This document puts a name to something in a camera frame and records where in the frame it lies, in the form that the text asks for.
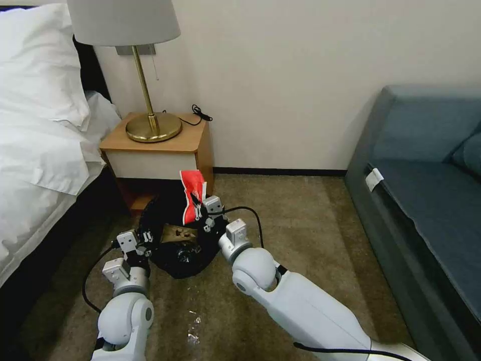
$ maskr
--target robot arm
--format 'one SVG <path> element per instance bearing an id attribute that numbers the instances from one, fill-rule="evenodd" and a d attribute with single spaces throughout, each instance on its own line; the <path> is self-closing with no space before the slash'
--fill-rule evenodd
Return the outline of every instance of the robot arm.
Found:
<path id="1" fill-rule="evenodd" d="M 216 206 L 205 208 L 222 208 L 218 197 L 206 199 L 204 206 L 209 202 Z M 216 226 L 216 218 L 221 214 L 206 217 L 206 232 Z M 144 242 L 140 243 L 133 230 L 120 234 L 117 240 L 124 258 L 108 261 L 102 270 L 113 283 L 114 294 L 100 314 L 92 360 L 145 360 L 148 330 L 153 321 L 153 306 L 147 298 L 151 254 L 148 245 L 152 239 L 149 234 L 143 236 Z M 372 340 L 346 306 L 306 277 L 287 270 L 264 248 L 253 248 L 241 219 L 225 227 L 218 245 L 232 265 L 234 285 L 259 302 L 301 348 L 324 352 L 316 353 L 319 359 L 429 361 L 406 345 L 384 345 Z"/>
<path id="2" fill-rule="evenodd" d="M 263 248 L 251 248 L 246 224 L 230 223 L 219 240 L 224 257 L 232 264 L 232 281 L 244 294 L 259 302 L 271 318 L 307 348 L 369 350 L 369 353 L 318 353 L 325 361 L 390 360 L 428 361 L 406 345 L 383 345 L 371 340 L 356 316 L 342 303 L 299 273 L 290 272 Z M 278 280 L 277 286 L 269 290 Z"/>

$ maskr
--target white lamp shade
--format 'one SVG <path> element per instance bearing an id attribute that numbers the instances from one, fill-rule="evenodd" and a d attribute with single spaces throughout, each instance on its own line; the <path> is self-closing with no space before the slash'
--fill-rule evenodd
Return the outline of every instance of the white lamp shade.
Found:
<path id="1" fill-rule="evenodd" d="M 67 4 L 80 43 L 155 44 L 180 35 L 171 0 L 67 0 Z"/>

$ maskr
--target bed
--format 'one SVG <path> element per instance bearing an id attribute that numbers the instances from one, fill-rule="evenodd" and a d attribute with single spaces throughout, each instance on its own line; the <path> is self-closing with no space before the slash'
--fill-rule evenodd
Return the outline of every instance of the bed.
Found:
<path id="1" fill-rule="evenodd" d="M 14 8 L 30 7 L 0 6 L 0 14 Z M 88 105 L 87 124 L 84 122 L 80 127 L 63 119 L 45 121 L 35 115 L 16 113 L 10 111 L 11 103 L 6 101 L 10 94 L 0 99 L 0 319 L 11 336 L 2 340 L 3 350 L 14 339 L 24 316 L 48 284 L 49 276 L 79 227 L 88 227 L 89 221 L 105 211 L 105 207 L 119 205 L 116 202 L 120 197 L 112 176 L 104 167 L 98 144 L 120 118 L 110 103 L 93 48 L 75 40 L 74 44 L 81 66 L 82 100 Z M 33 68 L 37 66 L 29 61 Z M 0 67 L 5 64 L 0 55 Z M 5 82 L 5 78 L 8 80 L 8 75 L 0 81 Z M 50 92 L 48 97 L 54 98 L 55 94 Z M 28 97 L 21 106 L 28 111 L 36 109 Z M 68 154 L 57 156 L 58 150 Z M 51 174 L 28 172 L 29 160 L 42 166 L 47 164 Z M 65 169 L 71 173 L 67 176 L 73 177 L 73 183 L 65 182 L 65 177 L 61 179 L 67 172 Z"/>

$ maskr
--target table lamp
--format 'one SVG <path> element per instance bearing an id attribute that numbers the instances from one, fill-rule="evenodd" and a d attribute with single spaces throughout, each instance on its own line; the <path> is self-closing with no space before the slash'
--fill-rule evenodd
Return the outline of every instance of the table lamp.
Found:
<path id="1" fill-rule="evenodd" d="M 145 83 L 137 45 L 164 43 L 180 35 L 171 0 L 67 0 L 75 39 L 100 46 L 131 46 L 144 93 L 147 113 L 130 120 L 130 139 L 152 143 L 168 140 L 182 130 L 169 113 L 155 113 Z"/>

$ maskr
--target white tag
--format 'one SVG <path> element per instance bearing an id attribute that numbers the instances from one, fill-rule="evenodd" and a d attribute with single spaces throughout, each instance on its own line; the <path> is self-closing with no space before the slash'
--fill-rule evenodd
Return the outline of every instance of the white tag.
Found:
<path id="1" fill-rule="evenodd" d="M 374 187 L 377 186 L 382 180 L 384 180 L 384 177 L 382 176 L 381 172 L 378 168 L 374 168 L 366 177 L 366 184 L 369 190 L 372 192 Z"/>

